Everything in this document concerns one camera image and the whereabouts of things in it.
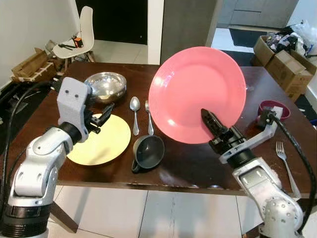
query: white chair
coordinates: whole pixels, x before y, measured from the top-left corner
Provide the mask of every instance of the white chair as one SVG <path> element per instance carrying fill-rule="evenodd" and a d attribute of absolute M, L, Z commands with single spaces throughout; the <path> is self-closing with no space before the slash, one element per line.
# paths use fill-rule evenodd
<path fill-rule="evenodd" d="M 80 13 L 80 32 L 77 34 L 77 37 L 80 37 L 83 41 L 84 46 L 81 48 L 71 48 L 72 50 L 62 48 L 55 45 L 53 48 L 54 54 L 65 60 L 65 70 L 67 69 L 68 58 L 75 57 L 80 54 L 86 54 L 89 61 L 94 62 L 90 50 L 94 46 L 94 29 L 93 29 L 93 9 L 88 6 L 84 6 Z M 65 45 L 74 46 L 73 40 L 62 42 Z"/>

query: pink plate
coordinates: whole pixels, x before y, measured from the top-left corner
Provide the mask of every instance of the pink plate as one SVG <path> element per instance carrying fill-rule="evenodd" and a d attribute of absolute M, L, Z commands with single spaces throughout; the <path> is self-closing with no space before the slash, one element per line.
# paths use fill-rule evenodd
<path fill-rule="evenodd" d="M 209 47 L 193 47 L 173 55 L 158 69 L 149 92 L 156 125 L 172 139 L 188 144 L 213 139 L 201 119 L 201 108 L 231 127 L 245 100 L 240 67 L 224 52 Z"/>

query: red bowl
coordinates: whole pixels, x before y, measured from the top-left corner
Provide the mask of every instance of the red bowl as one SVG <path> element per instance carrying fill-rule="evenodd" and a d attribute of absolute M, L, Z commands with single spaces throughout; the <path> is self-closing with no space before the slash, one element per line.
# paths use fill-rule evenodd
<path fill-rule="evenodd" d="M 259 108 L 258 108 L 258 115 L 260 115 L 262 113 L 264 107 L 273 108 L 274 106 L 283 108 L 281 121 L 290 117 L 291 111 L 288 109 L 288 107 L 280 102 L 273 101 L 273 100 L 265 100 L 265 101 L 261 102 L 259 105 Z"/>

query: spoon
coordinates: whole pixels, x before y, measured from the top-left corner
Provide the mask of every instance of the spoon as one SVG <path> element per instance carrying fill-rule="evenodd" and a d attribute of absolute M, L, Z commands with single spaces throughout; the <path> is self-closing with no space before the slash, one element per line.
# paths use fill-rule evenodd
<path fill-rule="evenodd" d="M 133 134 L 139 134 L 139 127 L 137 121 L 137 111 L 140 109 L 140 101 L 137 97 L 132 97 L 130 101 L 130 109 L 134 111 L 134 125 L 133 125 Z"/>

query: dark gray cup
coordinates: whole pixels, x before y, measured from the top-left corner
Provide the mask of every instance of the dark gray cup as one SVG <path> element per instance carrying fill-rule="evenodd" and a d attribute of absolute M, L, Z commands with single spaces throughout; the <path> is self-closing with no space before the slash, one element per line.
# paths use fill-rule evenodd
<path fill-rule="evenodd" d="M 156 135 L 144 135 L 134 142 L 132 172 L 151 169 L 158 165 L 165 152 L 164 142 Z"/>

